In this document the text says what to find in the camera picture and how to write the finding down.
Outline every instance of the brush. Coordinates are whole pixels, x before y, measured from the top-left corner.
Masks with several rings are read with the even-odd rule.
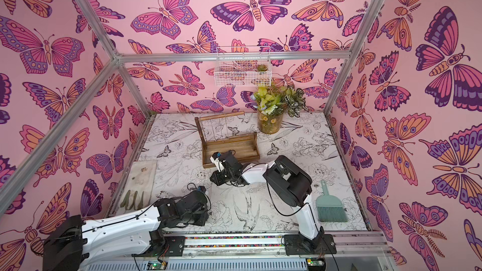
[[[326,182],[322,180],[323,195],[316,198],[318,220],[320,222],[348,222],[345,207],[340,199],[328,193]]]

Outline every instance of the white wire basket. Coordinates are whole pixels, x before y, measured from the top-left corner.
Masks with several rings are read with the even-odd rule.
[[[239,48],[238,46],[218,46],[216,66],[214,67],[216,86],[271,86],[272,66],[269,46],[248,45],[244,47],[256,47],[258,50],[264,47],[267,50],[251,52],[249,56],[243,52],[241,57],[233,57],[231,55],[233,48]],[[231,52],[219,52],[219,49],[223,48],[229,48]],[[264,72],[258,71],[259,65],[265,65],[267,70]]]

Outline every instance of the vase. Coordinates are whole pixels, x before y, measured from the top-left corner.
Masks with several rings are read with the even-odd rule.
[[[265,134],[274,134],[280,130],[283,114],[271,116],[258,111],[258,128]]]

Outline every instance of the cable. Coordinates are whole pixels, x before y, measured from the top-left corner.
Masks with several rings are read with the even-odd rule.
[[[313,218],[313,222],[315,222],[316,231],[318,232],[318,234],[320,234],[320,231],[318,230],[318,227],[316,226],[315,215],[313,214],[313,211],[311,210],[311,205],[309,205],[309,206],[310,206],[311,217]],[[330,250],[330,248],[329,248],[329,246],[328,246],[328,243],[325,241],[325,239],[323,238],[323,236],[320,235],[320,237],[322,238],[323,243],[325,243],[326,249]],[[331,250],[330,250],[330,254],[333,256],[333,260],[334,260],[334,263],[336,264],[336,268],[338,269],[338,271],[340,271],[340,268],[338,267],[338,263],[336,262],[336,259],[334,258],[333,252],[332,252]]]
[[[282,216],[284,216],[284,217],[291,217],[291,216],[296,215],[296,214],[298,213],[298,211],[300,211],[303,207],[305,207],[306,204],[308,204],[308,202],[306,202],[306,203],[304,203],[303,206],[300,207],[300,209],[298,209],[296,212],[294,212],[294,213],[292,213],[292,214],[290,214],[290,215],[284,215],[284,214],[282,214],[282,213],[278,210],[278,208],[276,208],[276,205],[274,205],[273,197],[271,196],[271,192],[270,192],[270,190],[269,190],[269,184],[268,184],[268,193],[269,193],[269,197],[271,198],[271,203],[273,203],[274,209],[276,209],[276,211],[277,211],[279,214],[281,214]]]

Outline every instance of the wooden caddy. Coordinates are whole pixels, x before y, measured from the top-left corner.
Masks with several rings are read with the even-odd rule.
[[[211,162],[211,156],[216,153],[224,153],[229,150],[234,150],[235,154],[234,157],[238,159],[239,162],[251,162],[253,160],[259,159],[259,151],[258,145],[256,143],[256,132],[236,135],[232,137],[228,137],[222,140],[214,140],[214,141],[206,141],[204,139],[204,135],[202,134],[201,129],[201,121],[212,120],[217,118],[226,118],[230,116],[237,116],[237,115],[244,115],[243,111],[240,112],[232,112],[232,113],[225,113],[225,114],[218,114],[213,116],[205,116],[205,117],[195,117],[194,121],[196,122],[196,126],[198,127],[199,136],[201,137],[202,142],[202,166],[204,168],[214,167],[214,164]]]

